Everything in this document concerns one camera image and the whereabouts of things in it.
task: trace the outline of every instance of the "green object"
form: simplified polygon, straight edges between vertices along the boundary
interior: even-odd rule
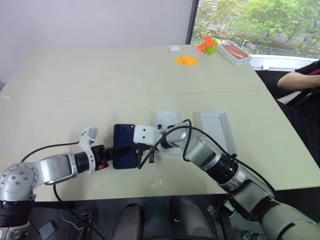
[[[210,55],[210,54],[214,54],[216,52],[216,49],[214,48],[214,46],[209,46],[206,43],[204,44],[204,46],[205,46],[205,50],[204,50],[205,54]]]

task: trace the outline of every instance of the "person's arm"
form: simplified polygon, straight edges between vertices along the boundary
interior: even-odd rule
[[[320,87],[320,75],[304,75],[289,72],[278,81],[277,86],[285,90],[303,90]]]

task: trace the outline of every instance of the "small block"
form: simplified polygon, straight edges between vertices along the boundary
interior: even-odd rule
[[[184,61],[181,59],[181,57],[177,58],[174,63],[177,64],[177,65],[180,65],[182,64]]]
[[[212,41],[212,39],[209,36],[204,36],[202,39],[209,46],[215,45],[215,43]]]
[[[183,55],[183,56],[180,57],[180,59],[182,59],[182,61],[185,62],[185,61],[187,61],[189,59],[189,56]]]
[[[180,50],[180,46],[179,45],[171,45],[169,47],[171,52],[178,52]]]
[[[202,44],[198,45],[198,49],[203,52],[206,49],[205,44],[202,43]]]
[[[208,52],[209,52],[210,54],[214,54],[214,53],[216,52],[216,50],[215,50],[214,48],[210,48],[210,49],[208,49]]]
[[[193,65],[193,64],[194,64],[194,62],[189,61],[189,62],[186,62],[185,64],[186,64],[187,66],[191,66],[191,65]]]
[[[213,48],[213,46],[208,45],[206,42],[204,43],[205,49]]]

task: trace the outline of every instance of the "box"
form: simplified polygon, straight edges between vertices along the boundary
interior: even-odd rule
[[[232,41],[219,42],[215,49],[233,65],[241,65],[250,62],[251,56],[246,54]]]

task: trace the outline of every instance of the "white box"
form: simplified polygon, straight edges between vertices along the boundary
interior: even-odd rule
[[[245,53],[232,41],[219,42],[215,49],[233,65],[241,65],[250,62],[251,56]]]
[[[202,130],[217,141],[229,154],[237,154],[227,113],[224,111],[200,111]]]

